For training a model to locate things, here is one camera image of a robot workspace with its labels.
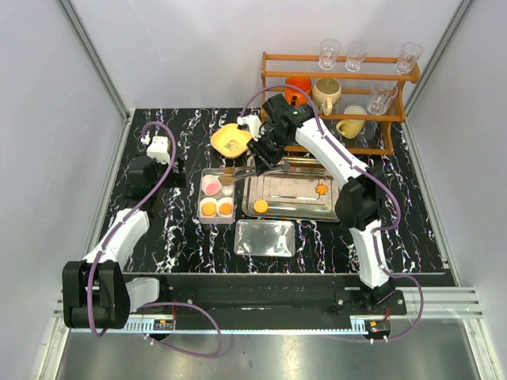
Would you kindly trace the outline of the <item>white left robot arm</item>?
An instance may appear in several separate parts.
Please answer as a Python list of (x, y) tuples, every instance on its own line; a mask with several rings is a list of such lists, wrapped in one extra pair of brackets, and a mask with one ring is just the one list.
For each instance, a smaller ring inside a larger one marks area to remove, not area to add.
[(145, 305), (165, 312), (171, 294), (160, 281), (148, 277), (126, 281), (122, 272), (139, 239), (150, 228), (158, 191), (186, 186), (185, 161), (176, 167), (136, 155), (128, 164), (123, 208), (111, 228), (82, 260), (63, 267), (63, 320), (71, 329), (88, 329), (93, 317), (97, 329), (122, 329), (129, 314)]

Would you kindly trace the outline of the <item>white cookie box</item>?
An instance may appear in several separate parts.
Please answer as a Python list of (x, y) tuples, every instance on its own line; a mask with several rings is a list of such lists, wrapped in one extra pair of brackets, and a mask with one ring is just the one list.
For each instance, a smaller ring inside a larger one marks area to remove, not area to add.
[[(203, 192), (203, 184), (209, 181), (218, 181), (218, 176), (222, 175), (223, 171), (221, 169), (203, 169), (200, 178), (199, 185), (199, 197), (197, 203), (197, 216), (200, 220), (201, 224), (204, 225), (230, 225), (235, 220), (235, 199), (234, 199), (234, 184), (231, 186), (222, 186), (220, 191), (213, 195), (209, 196)], [(201, 205), (206, 202), (213, 202), (217, 206), (217, 213), (214, 217), (204, 217), (200, 210)], [(231, 203), (233, 206), (233, 211), (230, 215), (221, 215), (218, 211), (219, 205), (221, 203)]]

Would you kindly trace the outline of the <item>orange flower cookie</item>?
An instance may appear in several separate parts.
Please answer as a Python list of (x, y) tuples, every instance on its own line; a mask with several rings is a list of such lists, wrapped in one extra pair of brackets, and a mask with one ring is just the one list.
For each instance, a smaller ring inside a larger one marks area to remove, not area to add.
[(319, 194), (320, 196), (324, 196), (327, 194), (327, 192), (329, 191), (329, 188), (327, 185), (325, 184), (317, 184), (317, 186), (315, 187), (315, 192), (317, 194)]

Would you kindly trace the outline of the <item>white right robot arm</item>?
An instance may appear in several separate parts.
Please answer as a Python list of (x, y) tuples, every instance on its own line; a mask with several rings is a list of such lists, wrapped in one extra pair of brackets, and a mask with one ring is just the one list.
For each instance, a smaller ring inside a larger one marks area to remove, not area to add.
[(262, 108), (268, 117), (265, 123), (244, 112), (238, 118), (238, 124), (252, 135), (247, 146), (254, 157), (256, 174), (273, 169), (285, 147), (293, 143), (307, 149), (329, 172), (338, 186), (335, 213), (349, 229), (359, 259), (361, 307), (377, 314), (395, 292), (380, 233), (382, 195), (387, 192), (382, 169), (368, 167), (351, 154), (325, 126), (312, 101), (291, 106), (278, 94)]

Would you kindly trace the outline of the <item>pink sandwich cookie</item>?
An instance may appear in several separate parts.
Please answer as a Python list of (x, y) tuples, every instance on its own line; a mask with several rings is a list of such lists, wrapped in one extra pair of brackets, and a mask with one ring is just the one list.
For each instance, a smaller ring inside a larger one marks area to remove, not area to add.
[(221, 189), (221, 184), (218, 181), (209, 181), (203, 184), (203, 192), (206, 195), (213, 196)]

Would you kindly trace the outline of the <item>orange sandwich cookie top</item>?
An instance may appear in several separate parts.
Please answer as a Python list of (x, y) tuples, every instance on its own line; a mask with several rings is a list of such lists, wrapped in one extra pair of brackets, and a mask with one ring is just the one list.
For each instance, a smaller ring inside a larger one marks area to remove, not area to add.
[(204, 217), (214, 217), (217, 213), (217, 206), (213, 202), (206, 202), (201, 205), (200, 210)]

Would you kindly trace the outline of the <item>metal tongs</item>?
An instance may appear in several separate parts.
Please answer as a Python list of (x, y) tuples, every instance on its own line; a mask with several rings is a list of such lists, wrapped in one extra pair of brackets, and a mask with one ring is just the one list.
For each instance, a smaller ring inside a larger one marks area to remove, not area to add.
[(276, 171), (286, 171), (289, 169), (290, 169), (290, 164), (288, 162), (282, 162), (281, 164), (275, 165), (273, 168), (268, 169), (268, 170), (264, 171), (263, 173), (257, 173), (254, 166), (249, 166), (249, 167), (245, 167), (243, 170), (237, 169), (234, 173), (230, 172), (230, 173), (224, 173), (222, 175), (234, 176), (234, 178), (235, 178), (234, 184), (235, 184), (236, 182), (241, 181), (241, 180), (245, 180), (246, 178), (249, 178), (249, 177), (259, 177), (262, 174), (276, 172)]

